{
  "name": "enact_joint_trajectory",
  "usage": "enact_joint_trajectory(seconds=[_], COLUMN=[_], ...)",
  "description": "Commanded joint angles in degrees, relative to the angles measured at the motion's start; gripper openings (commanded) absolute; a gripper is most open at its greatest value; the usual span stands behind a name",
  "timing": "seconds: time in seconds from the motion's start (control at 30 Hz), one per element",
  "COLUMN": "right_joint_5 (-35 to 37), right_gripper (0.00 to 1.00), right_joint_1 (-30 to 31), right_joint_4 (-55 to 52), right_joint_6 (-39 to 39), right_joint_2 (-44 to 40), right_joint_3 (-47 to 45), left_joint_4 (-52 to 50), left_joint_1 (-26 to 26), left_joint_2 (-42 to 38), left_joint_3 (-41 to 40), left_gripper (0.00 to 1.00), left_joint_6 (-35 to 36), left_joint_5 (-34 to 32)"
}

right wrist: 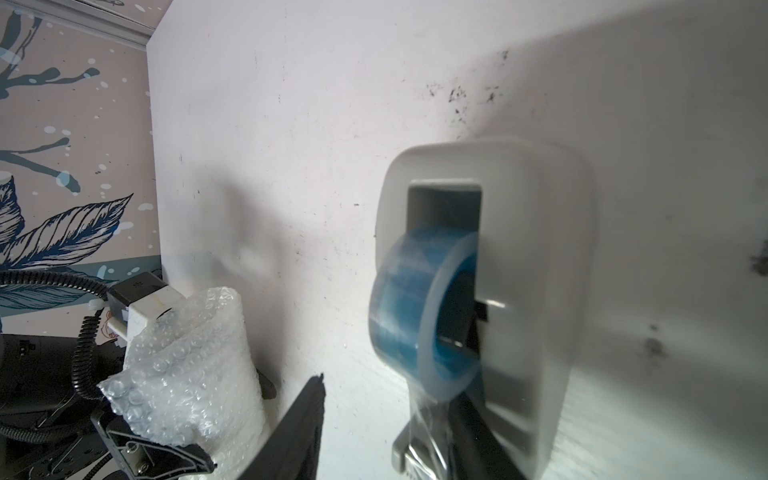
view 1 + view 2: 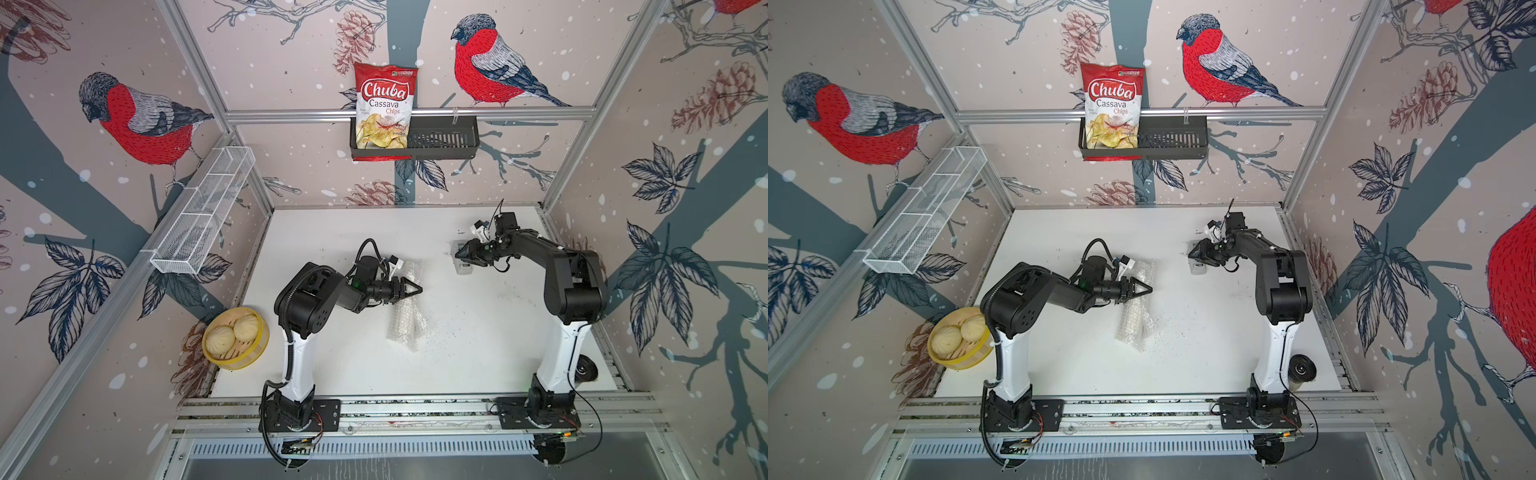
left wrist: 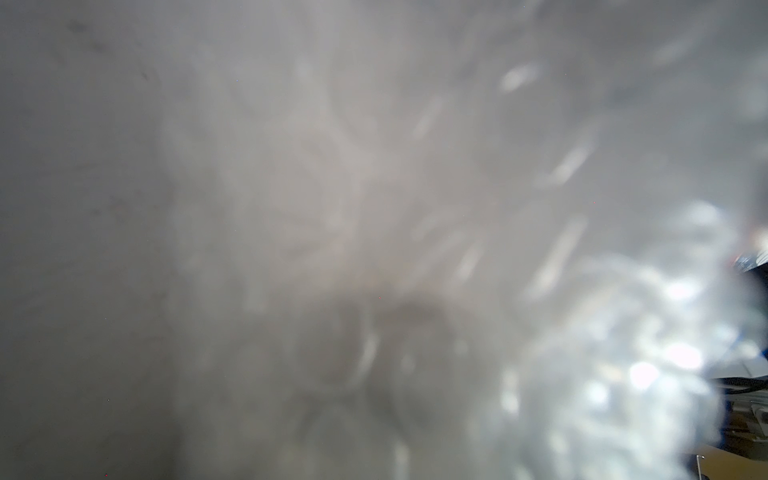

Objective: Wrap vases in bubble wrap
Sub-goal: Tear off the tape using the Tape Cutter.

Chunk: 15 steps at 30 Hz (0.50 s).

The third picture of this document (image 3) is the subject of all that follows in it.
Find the clear bubble wrap sheet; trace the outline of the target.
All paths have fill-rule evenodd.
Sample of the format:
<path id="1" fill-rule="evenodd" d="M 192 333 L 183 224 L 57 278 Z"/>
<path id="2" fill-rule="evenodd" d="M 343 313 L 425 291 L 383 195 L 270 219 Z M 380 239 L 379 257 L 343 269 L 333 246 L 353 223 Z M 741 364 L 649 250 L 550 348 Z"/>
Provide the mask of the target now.
<path id="1" fill-rule="evenodd" d="M 761 353 L 763 1 L 163 1 L 183 479 L 684 479 Z"/>

